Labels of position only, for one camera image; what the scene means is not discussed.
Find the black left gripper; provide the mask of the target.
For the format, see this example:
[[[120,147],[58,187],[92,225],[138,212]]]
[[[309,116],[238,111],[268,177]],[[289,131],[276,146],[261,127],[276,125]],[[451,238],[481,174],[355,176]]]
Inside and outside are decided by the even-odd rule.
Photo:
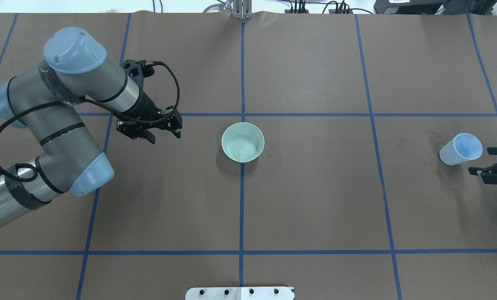
[[[155,135],[149,129],[171,132],[177,139],[181,138],[182,116],[177,110],[179,99],[174,105],[164,110],[157,108],[152,99],[144,92],[129,110],[122,112],[123,118],[117,119],[116,130],[128,138],[144,138],[155,144]]]

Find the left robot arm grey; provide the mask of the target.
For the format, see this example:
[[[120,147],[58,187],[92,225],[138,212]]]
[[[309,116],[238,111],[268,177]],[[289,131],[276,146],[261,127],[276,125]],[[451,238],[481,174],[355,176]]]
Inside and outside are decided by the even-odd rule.
[[[183,119],[174,105],[161,110],[144,91],[161,61],[116,63],[86,30],[67,27],[47,40],[43,61],[0,86],[0,135],[7,127],[28,128],[43,149],[29,162],[0,164],[0,228],[40,209],[59,195],[84,196],[114,177],[102,150],[75,107],[89,103],[117,118],[116,130],[155,143],[151,128],[180,138]]]

